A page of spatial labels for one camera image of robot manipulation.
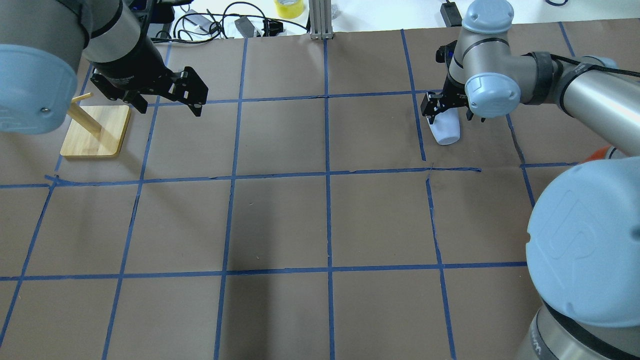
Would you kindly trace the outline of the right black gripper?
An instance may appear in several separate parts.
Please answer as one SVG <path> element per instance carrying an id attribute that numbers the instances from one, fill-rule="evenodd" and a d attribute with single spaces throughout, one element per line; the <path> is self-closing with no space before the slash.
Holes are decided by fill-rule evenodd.
<path id="1" fill-rule="evenodd" d="M 479 118 L 480 123 L 487 121 L 486 116 L 476 114 L 470 107 L 466 95 L 465 85 L 447 75 L 440 93 L 428 91 L 420 103 L 420 113 L 428 121 L 429 125 L 435 124 L 435 117 L 449 109 L 466 107 L 466 120 L 473 121 Z"/>

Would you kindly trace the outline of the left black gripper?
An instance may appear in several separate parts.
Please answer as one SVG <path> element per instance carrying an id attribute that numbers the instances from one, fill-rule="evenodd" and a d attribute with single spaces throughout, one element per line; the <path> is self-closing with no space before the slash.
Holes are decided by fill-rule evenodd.
<path id="1" fill-rule="evenodd" d="M 140 114 L 148 102 L 143 95 L 161 96 L 186 105 L 195 117 L 202 115 L 209 88 L 197 71 L 186 66 L 172 72 L 150 38 L 138 39 L 123 57 L 105 63 L 93 62 L 90 82 L 108 100 L 122 100 Z"/>

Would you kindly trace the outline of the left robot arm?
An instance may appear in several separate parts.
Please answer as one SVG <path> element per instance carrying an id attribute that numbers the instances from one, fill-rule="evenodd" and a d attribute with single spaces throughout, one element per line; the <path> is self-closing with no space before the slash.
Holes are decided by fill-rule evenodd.
<path id="1" fill-rule="evenodd" d="M 194 68 L 170 70 L 148 35 L 154 0 L 3 0 L 0 9 L 0 127 L 39 135 L 58 129 L 77 89 L 81 59 L 108 100 L 147 111 L 146 96 L 201 116 L 208 87 Z"/>

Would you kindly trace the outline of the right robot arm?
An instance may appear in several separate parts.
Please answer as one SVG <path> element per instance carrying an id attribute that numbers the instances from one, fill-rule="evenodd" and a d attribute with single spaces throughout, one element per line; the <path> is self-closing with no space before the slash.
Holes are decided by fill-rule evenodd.
<path id="1" fill-rule="evenodd" d="M 522 52 L 507 0 L 474 0 L 435 55 L 446 76 L 420 112 L 437 144 L 459 114 L 512 117 L 523 171 L 539 167 L 525 259 L 541 299 L 517 360 L 639 358 L 639 73 L 601 55 Z"/>

